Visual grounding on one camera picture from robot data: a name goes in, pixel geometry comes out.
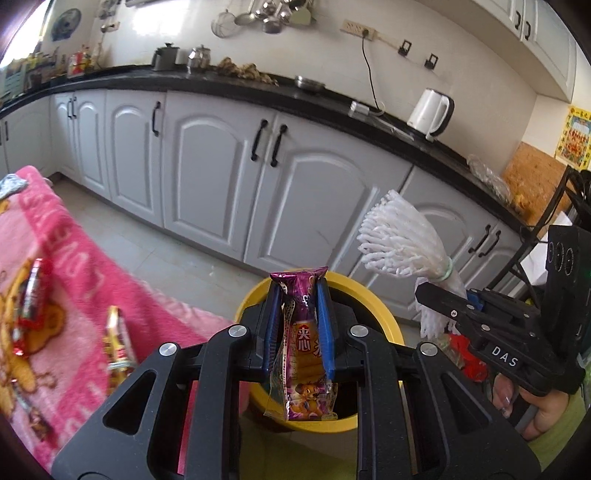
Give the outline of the green sleeve right forearm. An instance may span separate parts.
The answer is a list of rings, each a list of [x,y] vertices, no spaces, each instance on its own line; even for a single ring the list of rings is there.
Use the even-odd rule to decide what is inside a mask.
[[[568,406],[557,423],[547,432],[528,442],[544,471],[565,448],[587,410],[580,392],[569,398]]]

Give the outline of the right hand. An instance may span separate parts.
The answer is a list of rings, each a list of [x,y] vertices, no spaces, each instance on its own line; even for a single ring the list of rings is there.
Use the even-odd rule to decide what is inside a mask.
[[[505,418],[509,418],[513,411],[514,396],[514,383],[504,375],[498,374],[493,384],[492,402]],[[570,396],[558,390],[538,397],[520,387],[518,396],[537,409],[536,415],[522,432],[523,438],[527,441],[535,440],[548,432],[560,420],[570,403]]]

